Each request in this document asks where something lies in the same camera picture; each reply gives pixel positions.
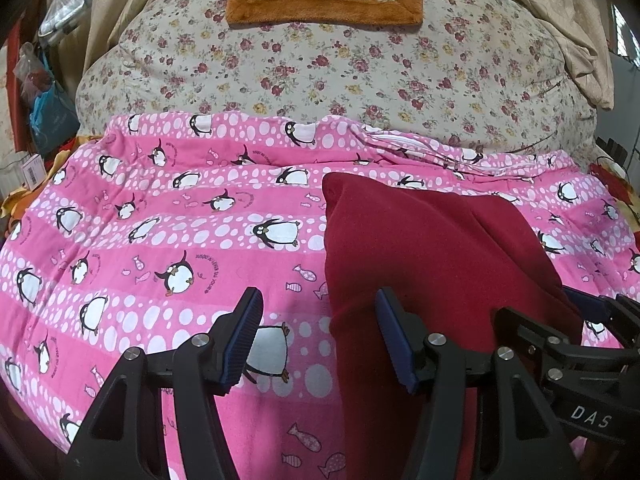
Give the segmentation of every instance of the floral pattern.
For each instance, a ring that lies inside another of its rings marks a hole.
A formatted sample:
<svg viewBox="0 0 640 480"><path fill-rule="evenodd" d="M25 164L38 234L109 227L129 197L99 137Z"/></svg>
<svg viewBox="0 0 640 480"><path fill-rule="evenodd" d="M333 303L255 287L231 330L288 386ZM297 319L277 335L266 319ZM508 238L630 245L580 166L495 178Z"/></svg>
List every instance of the floral pattern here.
<svg viewBox="0 0 640 480"><path fill-rule="evenodd" d="M157 0L85 74L84 128L193 110L327 113L486 152L593 146L596 113L556 41L512 0L424 0L420 27L230 28L226 0Z"/></svg>

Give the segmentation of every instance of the penguin print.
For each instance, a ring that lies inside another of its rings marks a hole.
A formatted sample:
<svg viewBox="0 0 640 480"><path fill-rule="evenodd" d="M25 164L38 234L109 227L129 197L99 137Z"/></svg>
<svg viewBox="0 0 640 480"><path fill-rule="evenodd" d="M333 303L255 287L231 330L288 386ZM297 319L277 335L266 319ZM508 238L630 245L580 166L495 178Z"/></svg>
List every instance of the penguin print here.
<svg viewBox="0 0 640 480"><path fill-rule="evenodd" d="M289 121L284 125L284 133L291 141L299 146L300 144L315 144L316 124L296 124Z"/></svg>
<svg viewBox="0 0 640 480"><path fill-rule="evenodd" d="M484 155L476 150L462 148L462 160L471 164L477 164L484 158Z"/></svg>
<svg viewBox="0 0 640 480"><path fill-rule="evenodd" d="M255 164L255 161L249 156L249 152L246 149L246 145L244 146L244 153L242 155L238 155L236 160L231 161L232 164L236 166L245 166L247 164Z"/></svg>
<svg viewBox="0 0 640 480"><path fill-rule="evenodd" d="M35 306L36 298L42 286L42 278L36 276L33 267L19 270L15 275L15 284L18 286L18 295L21 301L26 301L31 306Z"/></svg>
<svg viewBox="0 0 640 480"><path fill-rule="evenodd" d="M560 251L564 251L564 247L558 240L551 235L545 235L542 231L538 231L538 240L542 244L542 248L551 254L560 254Z"/></svg>
<svg viewBox="0 0 640 480"><path fill-rule="evenodd" d="M274 249L274 244L298 246L298 228L301 222L285 221L272 218L254 227L256 235L267 247Z"/></svg>
<svg viewBox="0 0 640 480"><path fill-rule="evenodd" d="M129 118L129 133L137 133L140 124L140 114L132 115Z"/></svg>
<svg viewBox="0 0 640 480"><path fill-rule="evenodd" d="M22 220L14 220L11 226L11 235L9 236L9 240L13 241L18 238L20 235L20 231L22 231Z"/></svg>
<svg viewBox="0 0 640 480"><path fill-rule="evenodd" d="M79 316L82 335L84 335L85 330L98 335L98 325L100 324L102 313L107 307L108 301L109 298L98 296L97 298L93 298L89 303L85 303L80 308Z"/></svg>
<svg viewBox="0 0 640 480"><path fill-rule="evenodd" d="M353 163L356 164L357 166L368 166L369 164L371 164L371 161L366 160L364 158L360 158L360 154L356 153L356 160L354 160Z"/></svg>
<svg viewBox="0 0 640 480"><path fill-rule="evenodd" d="M193 171L185 171L174 178L174 189L183 190L195 186L200 180L200 174Z"/></svg>
<svg viewBox="0 0 640 480"><path fill-rule="evenodd" d="M13 386L14 390L19 393L22 388L22 369L20 368L20 365L14 362L13 357L9 357L4 362L4 371L6 376L9 377L11 386Z"/></svg>
<svg viewBox="0 0 640 480"><path fill-rule="evenodd" d="M558 215L554 215L553 213L551 213L549 221L556 222L557 224L564 226L564 221L562 220L562 218L560 218Z"/></svg>
<svg viewBox="0 0 640 480"><path fill-rule="evenodd" d="M211 120L212 117L210 115L194 115L189 120L189 126L197 137L201 137L200 134L211 133Z"/></svg>
<svg viewBox="0 0 640 480"><path fill-rule="evenodd" d="M114 158L109 155L101 155L98 158L98 166L100 167L100 174L113 176L113 174L118 169L121 160L119 158Z"/></svg>
<svg viewBox="0 0 640 480"><path fill-rule="evenodd" d="M309 172L307 170L296 170L295 168L286 168L276 177L276 184L297 184L306 186L309 181Z"/></svg>
<svg viewBox="0 0 640 480"><path fill-rule="evenodd" d="M65 177L66 177L66 168L60 168L59 170L56 171L56 174L53 176L51 181L53 182L54 185L59 186L64 182Z"/></svg>
<svg viewBox="0 0 640 480"><path fill-rule="evenodd" d="M184 251L182 259L167 267L166 272L156 272L156 276L164 280L166 295L180 294L193 285L193 269L187 262L187 251Z"/></svg>
<svg viewBox="0 0 640 480"><path fill-rule="evenodd" d="M144 240L146 236L149 234L149 231L160 221L159 217L156 218L148 218L138 227L135 227L133 231L131 231L127 238L129 239L129 243L132 244L136 240Z"/></svg>
<svg viewBox="0 0 640 480"><path fill-rule="evenodd" d="M78 430L80 429L80 425L69 420L70 416L71 413L65 413L65 415L60 419L60 430L62 430L62 434L65 436L66 441L69 444L73 444L74 439L78 434Z"/></svg>
<svg viewBox="0 0 640 480"><path fill-rule="evenodd" d="M56 227L68 234L82 220L82 213L74 207L62 207L56 211Z"/></svg>
<svg viewBox="0 0 640 480"><path fill-rule="evenodd" d="M597 252L598 254L602 254L602 256L604 256L604 249L602 248L602 245L600 244L600 241L595 239L593 242L590 243L591 249L593 249L595 252Z"/></svg>
<svg viewBox="0 0 640 480"><path fill-rule="evenodd" d="M427 189L427 185L419 178L413 178L411 175L405 175L396 182L396 186L408 189Z"/></svg>
<svg viewBox="0 0 640 480"><path fill-rule="evenodd" d="M122 205L117 205L115 208L118 210L118 218L120 220L126 220L131 218L131 215L136 210L136 195L133 194L133 198Z"/></svg>
<svg viewBox="0 0 640 480"><path fill-rule="evenodd" d="M38 371L41 374L46 374L49 371L49 363L51 362L49 346L47 345L48 336L49 335L45 336L44 341L41 341L38 346L33 347L33 350L38 356Z"/></svg>
<svg viewBox="0 0 640 480"><path fill-rule="evenodd" d="M158 139L158 146L151 150L151 155L147 155L151 162L162 168L166 164L166 153L162 149L162 139Z"/></svg>
<svg viewBox="0 0 640 480"><path fill-rule="evenodd" d="M74 263L71 269L71 282L75 285L80 285L82 281L87 276L89 272L89 251L87 251L86 255L83 258L80 258L76 263Z"/></svg>
<svg viewBox="0 0 640 480"><path fill-rule="evenodd" d="M208 202L203 202L203 204L209 204L213 211L226 211L227 209L231 209L235 203L236 199L230 197L226 189L222 195L218 195Z"/></svg>
<svg viewBox="0 0 640 480"><path fill-rule="evenodd" d="M604 213L602 213L603 216L608 216L611 220L617 220L619 218L618 212L616 211L616 208L613 207L610 203L607 203L606 200L603 200L604 202Z"/></svg>
<svg viewBox="0 0 640 480"><path fill-rule="evenodd" d="M287 372L287 335L290 329L285 323L275 326L259 326L255 333L254 344L244 366L244 376L253 384L257 381L249 372L268 377L280 377L283 382L289 382Z"/></svg>
<svg viewBox="0 0 640 480"><path fill-rule="evenodd" d="M565 182L558 187L558 198L564 202L571 204L574 200L578 200L574 185L571 182Z"/></svg>

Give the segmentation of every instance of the red cushion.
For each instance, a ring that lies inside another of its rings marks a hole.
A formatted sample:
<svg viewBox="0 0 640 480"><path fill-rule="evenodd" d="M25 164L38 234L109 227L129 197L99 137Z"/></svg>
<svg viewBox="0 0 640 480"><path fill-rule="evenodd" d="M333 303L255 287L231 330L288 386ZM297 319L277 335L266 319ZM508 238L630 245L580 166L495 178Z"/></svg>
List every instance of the red cushion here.
<svg viewBox="0 0 640 480"><path fill-rule="evenodd" d="M391 286L430 332L496 347L492 312L512 306L580 343L582 321L515 206L497 196L398 189L352 174L322 181L326 281L333 310L348 478L399 479L421 400L398 384L374 312ZM458 478L470 476L475 396L466 399Z"/></svg>

